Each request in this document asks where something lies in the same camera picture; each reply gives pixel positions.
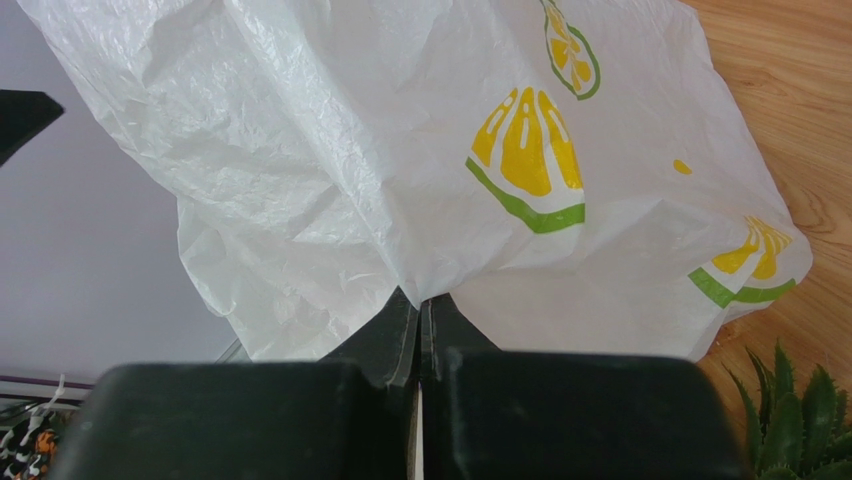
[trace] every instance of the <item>plastic bag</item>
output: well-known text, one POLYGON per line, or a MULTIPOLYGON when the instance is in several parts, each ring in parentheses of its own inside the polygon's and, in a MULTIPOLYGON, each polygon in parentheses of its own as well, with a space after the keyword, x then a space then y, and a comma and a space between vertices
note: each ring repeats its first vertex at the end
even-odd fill
POLYGON ((504 348, 698 358, 812 261, 674 1, 19 2, 254 359, 397 284, 504 348))

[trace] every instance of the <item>yellow dot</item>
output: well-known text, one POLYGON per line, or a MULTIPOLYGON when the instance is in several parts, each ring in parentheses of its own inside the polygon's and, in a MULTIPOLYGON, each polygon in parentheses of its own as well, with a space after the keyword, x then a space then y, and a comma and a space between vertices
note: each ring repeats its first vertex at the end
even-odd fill
POLYGON ((682 173, 684 175, 692 175, 692 169, 689 168, 689 165, 683 163, 683 161, 681 160, 675 160, 674 167, 675 170, 678 171, 678 173, 682 173))

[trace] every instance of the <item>white cord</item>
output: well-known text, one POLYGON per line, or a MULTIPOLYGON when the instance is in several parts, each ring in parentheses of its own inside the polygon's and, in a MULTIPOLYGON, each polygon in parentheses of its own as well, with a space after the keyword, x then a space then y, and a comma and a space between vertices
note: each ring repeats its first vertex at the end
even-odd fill
POLYGON ((62 397, 62 395, 65 395, 65 374, 64 373, 59 375, 59 387, 56 388, 56 392, 53 394, 53 398, 51 398, 50 401, 47 402, 44 405, 44 409, 50 410, 53 407, 53 404, 56 403, 56 401, 59 400, 59 398, 62 397))

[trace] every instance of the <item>aloe plant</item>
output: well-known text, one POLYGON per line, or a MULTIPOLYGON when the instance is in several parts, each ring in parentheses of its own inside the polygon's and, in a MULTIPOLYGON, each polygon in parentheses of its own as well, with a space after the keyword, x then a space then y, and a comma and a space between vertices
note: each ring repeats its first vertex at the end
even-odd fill
POLYGON ((746 411, 746 454, 759 480, 852 479, 852 426, 846 422, 846 391, 821 365, 804 394, 795 393, 793 365, 781 344, 772 371, 750 350, 760 384, 755 405, 730 370, 746 411))

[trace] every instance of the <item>yellow lemon slice graphic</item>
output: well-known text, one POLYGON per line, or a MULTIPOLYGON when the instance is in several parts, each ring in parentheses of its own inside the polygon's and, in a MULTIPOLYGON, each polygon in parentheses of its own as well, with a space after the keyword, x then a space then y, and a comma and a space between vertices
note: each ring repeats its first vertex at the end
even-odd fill
POLYGON ((466 166, 535 233, 585 220, 583 180, 562 114, 544 91, 514 89, 485 120, 466 166))
POLYGON ((546 14, 544 33, 553 72, 578 100, 591 98, 600 87, 600 65, 589 42, 568 25, 553 0, 541 0, 546 14))
POLYGON ((755 255, 760 257, 756 265, 752 263, 754 271, 751 278, 760 281, 773 280, 778 273, 778 256, 793 243, 793 237, 757 217, 746 217, 745 220, 748 236, 741 247, 717 256, 710 265, 689 274, 692 282, 722 308, 732 301, 764 303, 776 300, 796 285, 796 281, 790 279, 783 283, 775 282, 778 285, 770 288, 743 287, 736 293, 725 286, 725 281, 739 273, 755 255))

